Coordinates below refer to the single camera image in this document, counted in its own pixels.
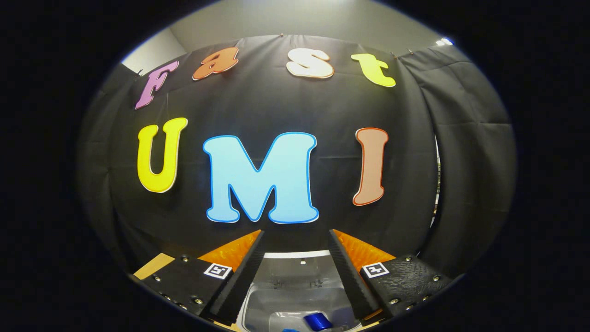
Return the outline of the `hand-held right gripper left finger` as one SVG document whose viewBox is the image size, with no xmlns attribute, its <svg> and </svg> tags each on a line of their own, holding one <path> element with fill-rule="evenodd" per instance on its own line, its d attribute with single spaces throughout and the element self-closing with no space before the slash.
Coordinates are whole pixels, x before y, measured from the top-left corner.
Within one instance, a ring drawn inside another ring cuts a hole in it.
<svg viewBox="0 0 590 332">
<path fill-rule="evenodd" d="M 257 230 L 207 254 L 158 254 L 134 279 L 172 307 L 209 324 L 235 324 L 264 258 Z"/>
</svg>

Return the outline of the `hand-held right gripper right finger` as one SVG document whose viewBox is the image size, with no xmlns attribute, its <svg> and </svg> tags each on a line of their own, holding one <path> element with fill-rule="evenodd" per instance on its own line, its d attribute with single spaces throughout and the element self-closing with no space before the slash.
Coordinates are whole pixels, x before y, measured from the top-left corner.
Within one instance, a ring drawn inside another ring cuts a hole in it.
<svg viewBox="0 0 590 332">
<path fill-rule="evenodd" d="M 395 257 L 336 229 L 329 231 L 328 250 L 363 326 L 408 315 L 454 285 L 415 255 Z"/>
</svg>

